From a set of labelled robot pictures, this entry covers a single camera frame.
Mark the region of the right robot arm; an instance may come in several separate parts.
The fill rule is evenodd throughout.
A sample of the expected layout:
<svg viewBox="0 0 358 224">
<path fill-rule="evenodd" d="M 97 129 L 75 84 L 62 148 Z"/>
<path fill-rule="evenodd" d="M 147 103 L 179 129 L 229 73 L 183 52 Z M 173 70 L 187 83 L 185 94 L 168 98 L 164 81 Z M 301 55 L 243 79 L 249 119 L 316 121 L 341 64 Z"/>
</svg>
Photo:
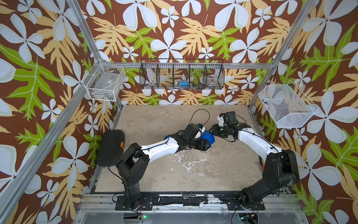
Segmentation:
<svg viewBox="0 0 358 224">
<path fill-rule="evenodd" d="M 295 153 L 290 149 L 283 150 L 274 146 L 257 134 L 249 125 L 239 124 L 228 127 L 215 124 L 210 131 L 216 137 L 233 136 L 235 141 L 246 144 L 263 159 L 262 178 L 241 190 L 240 206 L 252 208 L 264 197 L 299 182 L 300 177 Z"/>
</svg>

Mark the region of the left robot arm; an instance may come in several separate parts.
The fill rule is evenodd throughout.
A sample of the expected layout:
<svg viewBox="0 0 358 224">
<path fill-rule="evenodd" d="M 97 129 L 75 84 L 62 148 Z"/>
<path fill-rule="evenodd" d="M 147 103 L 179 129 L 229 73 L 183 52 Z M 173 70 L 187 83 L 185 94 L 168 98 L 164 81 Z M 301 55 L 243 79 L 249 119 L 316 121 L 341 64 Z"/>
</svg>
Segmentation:
<svg viewBox="0 0 358 224">
<path fill-rule="evenodd" d="M 206 152 L 215 143 L 214 136 L 202 124 L 188 124 L 184 130 L 168 135 L 152 145 L 131 144 L 116 164 L 125 188 L 125 206 L 135 210 L 142 201 L 139 181 L 150 162 L 183 150 L 196 149 Z"/>
</svg>

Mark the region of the blue object in basket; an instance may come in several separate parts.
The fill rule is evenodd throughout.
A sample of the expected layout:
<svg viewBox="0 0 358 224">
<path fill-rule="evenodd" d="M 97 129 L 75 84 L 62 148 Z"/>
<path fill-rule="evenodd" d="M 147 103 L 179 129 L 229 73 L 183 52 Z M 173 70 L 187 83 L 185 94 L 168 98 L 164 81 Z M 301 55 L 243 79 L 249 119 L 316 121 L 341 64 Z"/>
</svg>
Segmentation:
<svg viewBox="0 0 358 224">
<path fill-rule="evenodd" d="M 181 89 L 186 89 L 189 87 L 189 83 L 186 81 L 180 81 L 179 86 L 181 87 Z"/>
</svg>

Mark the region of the white mesh basket right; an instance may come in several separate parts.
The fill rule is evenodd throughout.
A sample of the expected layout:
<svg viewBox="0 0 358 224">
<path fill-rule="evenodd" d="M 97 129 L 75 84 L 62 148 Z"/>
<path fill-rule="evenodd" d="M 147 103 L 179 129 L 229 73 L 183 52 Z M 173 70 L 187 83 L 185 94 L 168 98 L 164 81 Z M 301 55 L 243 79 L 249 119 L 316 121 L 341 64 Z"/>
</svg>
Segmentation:
<svg viewBox="0 0 358 224">
<path fill-rule="evenodd" d="M 319 109 L 291 81 L 287 84 L 268 85 L 258 96 L 277 128 L 302 128 Z"/>
</svg>

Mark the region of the black tool case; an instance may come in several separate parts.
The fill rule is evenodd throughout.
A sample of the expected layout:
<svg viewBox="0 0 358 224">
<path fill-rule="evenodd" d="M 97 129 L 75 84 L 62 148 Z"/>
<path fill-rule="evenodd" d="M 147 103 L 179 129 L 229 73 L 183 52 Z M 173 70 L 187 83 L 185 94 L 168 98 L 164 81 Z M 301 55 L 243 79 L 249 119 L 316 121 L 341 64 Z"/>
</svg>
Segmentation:
<svg viewBox="0 0 358 224">
<path fill-rule="evenodd" d="M 116 166 L 123 155 L 125 134 L 122 130 L 110 130 L 103 134 L 97 165 L 100 167 Z"/>
</svg>

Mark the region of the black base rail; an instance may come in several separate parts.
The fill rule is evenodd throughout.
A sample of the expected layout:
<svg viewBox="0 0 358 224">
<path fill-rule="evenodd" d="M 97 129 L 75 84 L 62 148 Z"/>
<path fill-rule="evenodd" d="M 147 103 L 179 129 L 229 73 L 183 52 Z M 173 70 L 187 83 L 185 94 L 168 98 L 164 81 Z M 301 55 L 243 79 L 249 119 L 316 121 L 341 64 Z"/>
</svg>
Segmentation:
<svg viewBox="0 0 358 224">
<path fill-rule="evenodd" d="M 240 192 L 219 193 L 213 192 L 211 194 L 157 194 L 147 193 L 142 194 L 138 207 L 133 209 L 125 203 L 125 196 L 123 194 L 114 194 L 112 202 L 115 203 L 115 210 L 117 211 L 153 211 L 156 208 L 163 206 L 171 207 L 188 207 L 188 208 L 203 208 L 206 205 L 222 206 L 229 211 L 235 210 L 255 210 L 263 211 L 265 206 L 262 199 L 259 199 L 251 204 L 243 206 L 241 203 Z"/>
</svg>

